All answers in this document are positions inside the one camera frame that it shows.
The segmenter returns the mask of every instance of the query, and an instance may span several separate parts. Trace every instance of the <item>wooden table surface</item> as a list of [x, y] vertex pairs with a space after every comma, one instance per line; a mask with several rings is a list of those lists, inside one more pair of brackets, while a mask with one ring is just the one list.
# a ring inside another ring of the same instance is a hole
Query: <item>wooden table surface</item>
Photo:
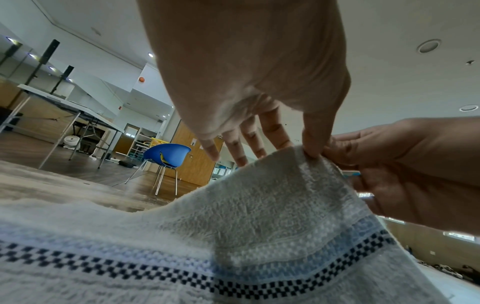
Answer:
[[152, 209], [162, 204], [146, 195], [125, 193], [105, 185], [4, 161], [0, 161], [0, 198], [35, 198], [51, 203], [87, 200], [128, 212]]

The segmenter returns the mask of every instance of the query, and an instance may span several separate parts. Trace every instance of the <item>speaker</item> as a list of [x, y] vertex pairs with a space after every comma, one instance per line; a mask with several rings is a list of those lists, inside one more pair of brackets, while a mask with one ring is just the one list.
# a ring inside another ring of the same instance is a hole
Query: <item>speaker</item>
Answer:
[[13, 44], [6, 52], [5, 52], [5, 56], [6, 57], [12, 57], [16, 51], [19, 50], [19, 48], [22, 47], [22, 44], [19, 43], [19, 44]]
[[65, 72], [63, 73], [63, 75], [61, 76], [61, 78], [63, 80], [67, 80], [67, 78], [70, 76], [70, 73], [74, 70], [74, 68], [72, 66], [68, 66], [68, 68], [65, 70]]
[[50, 60], [50, 57], [54, 54], [55, 50], [59, 47], [59, 44], [60, 42], [57, 39], [54, 39], [48, 46], [47, 50], [43, 53], [39, 62], [43, 65], [46, 65]]

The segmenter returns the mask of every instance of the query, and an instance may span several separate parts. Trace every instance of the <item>door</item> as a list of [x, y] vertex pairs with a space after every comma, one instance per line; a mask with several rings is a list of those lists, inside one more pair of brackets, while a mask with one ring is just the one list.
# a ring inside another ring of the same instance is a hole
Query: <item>door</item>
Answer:
[[[215, 138], [215, 146], [220, 151], [223, 139]], [[210, 181], [210, 176], [215, 167], [215, 162], [210, 160], [205, 151], [201, 148], [200, 142], [195, 135], [190, 132], [187, 126], [180, 121], [172, 143], [185, 145], [191, 148], [189, 154], [186, 155], [183, 164], [177, 168], [178, 178], [182, 181], [192, 183], [198, 186], [205, 186]], [[175, 178], [173, 170], [167, 170], [165, 175]]]
[[132, 143], [135, 140], [135, 135], [139, 130], [140, 130], [139, 127], [136, 127], [131, 124], [127, 124], [125, 127], [125, 133], [123, 133], [120, 136], [120, 138], [116, 142], [116, 145], [113, 151], [123, 155], [127, 155], [129, 153], [130, 147], [132, 146]]

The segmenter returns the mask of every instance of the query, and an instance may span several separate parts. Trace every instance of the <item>blue object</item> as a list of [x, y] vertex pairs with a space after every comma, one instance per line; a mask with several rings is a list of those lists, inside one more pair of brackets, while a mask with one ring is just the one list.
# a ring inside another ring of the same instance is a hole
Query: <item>blue object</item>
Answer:
[[178, 184], [178, 173], [177, 168], [182, 165], [184, 162], [185, 157], [192, 149], [190, 147], [179, 145], [179, 144], [159, 144], [148, 148], [143, 153], [143, 163], [138, 167], [138, 169], [129, 177], [125, 184], [137, 173], [140, 168], [147, 164], [147, 162], [152, 162], [160, 167], [158, 168], [158, 175], [155, 180], [155, 184], [159, 179], [160, 173], [160, 181], [158, 182], [158, 186], [156, 188], [155, 195], [159, 193], [160, 184], [165, 175], [166, 168], [175, 170], [175, 196], [177, 195], [177, 184]]

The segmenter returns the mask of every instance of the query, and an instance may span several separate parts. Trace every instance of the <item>terry fabric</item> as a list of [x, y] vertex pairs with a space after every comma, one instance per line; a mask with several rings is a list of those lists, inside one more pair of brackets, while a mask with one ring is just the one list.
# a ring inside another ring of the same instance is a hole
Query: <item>terry fabric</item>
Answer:
[[1, 303], [448, 303], [300, 147], [149, 211], [3, 202], [0, 240]]

